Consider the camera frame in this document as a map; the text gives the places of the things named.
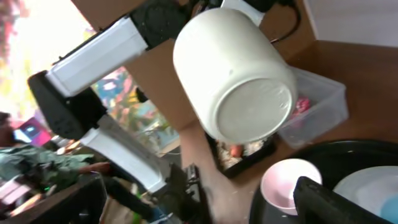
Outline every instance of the wooden table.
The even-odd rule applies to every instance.
[[[314,142],[348,138],[398,142],[398,49],[317,41],[288,63],[347,87],[349,120]],[[180,140],[183,166],[199,167],[215,223],[248,223],[262,174],[294,152],[278,142],[272,156],[229,180],[216,169],[199,123],[183,129]]]

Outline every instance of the black plate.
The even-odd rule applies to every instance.
[[[373,140],[324,142],[297,151],[289,158],[305,159],[322,175],[322,185],[333,190],[346,176],[375,166],[398,166],[398,144]],[[253,196],[249,224],[296,224],[297,217],[286,215],[269,205],[260,187]]]

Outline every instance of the clear plastic box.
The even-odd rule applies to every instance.
[[[293,68],[298,96],[310,100],[310,108],[286,121],[278,134],[292,148],[298,148],[348,118],[346,87],[334,80]]]

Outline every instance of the computer monitor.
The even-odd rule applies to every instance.
[[[16,139],[34,146],[43,146],[51,140],[51,134],[35,118],[31,118],[14,131]]]

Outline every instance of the pink bowl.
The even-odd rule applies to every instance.
[[[293,192],[297,179],[305,176],[322,184],[319,170],[303,159],[285,159],[272,165],[261,179],[261,194],[264,199],[280,211],[297,215]]]

